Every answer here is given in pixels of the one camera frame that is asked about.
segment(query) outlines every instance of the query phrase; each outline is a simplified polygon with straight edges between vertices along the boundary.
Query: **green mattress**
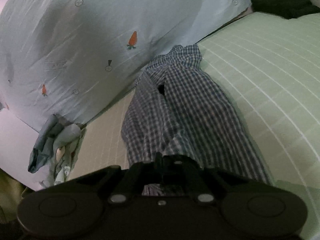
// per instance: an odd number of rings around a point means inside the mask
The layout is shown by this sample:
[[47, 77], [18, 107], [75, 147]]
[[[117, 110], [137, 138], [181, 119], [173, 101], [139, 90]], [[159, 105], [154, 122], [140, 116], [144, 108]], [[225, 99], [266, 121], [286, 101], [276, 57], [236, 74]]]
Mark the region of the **green mattress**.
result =
[[320, 14], [253, 13], [199, 42], [201, 68], [238, 108], [276, 186], [308, 205], [301, 236], [320, 228]]

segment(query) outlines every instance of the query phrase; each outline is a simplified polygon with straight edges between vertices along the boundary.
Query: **gray cloth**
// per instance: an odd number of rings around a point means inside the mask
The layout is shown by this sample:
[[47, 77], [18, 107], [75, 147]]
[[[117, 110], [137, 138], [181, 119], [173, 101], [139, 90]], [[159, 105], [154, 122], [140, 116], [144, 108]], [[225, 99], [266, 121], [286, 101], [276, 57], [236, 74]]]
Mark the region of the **gray cloth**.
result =
[[[201, 59], [196, 44], [175, 46], [138, 78], [121, 131], [129, 165], [154, 161], [156, 152], [183, 154], [201, 167], [270, 183], [233, 105], [199, 69]], [[161, 194], [157, 187], [145, 189], [147, 195]]]
[[30, 154], [28, 171], [35, 173], [41, 168], [48, 159], [52, 158], [53, 143], [55, 137], [63, 130], [63, 125], [59, 123], [59, 119], [54, 115], [50, 115], [39, 132], [39, 136]]

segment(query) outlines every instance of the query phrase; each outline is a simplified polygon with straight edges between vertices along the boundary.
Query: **carrot print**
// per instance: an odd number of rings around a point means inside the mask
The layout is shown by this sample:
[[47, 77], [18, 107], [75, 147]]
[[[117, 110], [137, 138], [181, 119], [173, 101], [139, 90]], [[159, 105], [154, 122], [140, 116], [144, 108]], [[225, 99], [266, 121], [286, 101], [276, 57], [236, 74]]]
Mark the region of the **carrot print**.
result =
[[135, 49], [135, 45], [137, 44], [137, 32], [134, 31], [134, 33], [132, 34], [130, 40], [129, 40], [129, 44], [127, 45], [128, 49]]
[[45, 88], [44, 84], [42, 85], [42, 94], [44, 97], [47, 96], [47, 89]]

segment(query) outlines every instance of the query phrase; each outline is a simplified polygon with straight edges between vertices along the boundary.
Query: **plaid fabric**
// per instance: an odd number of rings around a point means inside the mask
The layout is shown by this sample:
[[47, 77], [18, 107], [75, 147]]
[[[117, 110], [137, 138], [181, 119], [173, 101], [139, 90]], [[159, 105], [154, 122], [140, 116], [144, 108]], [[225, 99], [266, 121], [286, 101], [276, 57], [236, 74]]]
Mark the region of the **plaid fabric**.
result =
[[[196, 44], [175, 46], [137, 79], [121, 131], [129, 165], [153, 161], [156, 152], [183, 154], [201, 167], [270, 183], [231, 102], [200, 70], [201, 59]], [[154, 195], [150, 187], [146, 190]]]

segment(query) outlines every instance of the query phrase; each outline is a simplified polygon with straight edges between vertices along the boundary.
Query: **plaid shirt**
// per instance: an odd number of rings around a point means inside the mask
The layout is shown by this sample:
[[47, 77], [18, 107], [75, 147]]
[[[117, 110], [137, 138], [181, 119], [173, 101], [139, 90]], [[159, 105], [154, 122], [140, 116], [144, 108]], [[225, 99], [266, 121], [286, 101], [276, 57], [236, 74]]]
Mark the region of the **plaid shirt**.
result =
[[129, 165], [154, 161], [156, 152], [183, 154], [201, 167], [270, 183], [233, 105], [199, 68], [201, 59], [196, 44], [175, 46], [137, 79], [121, 131]]

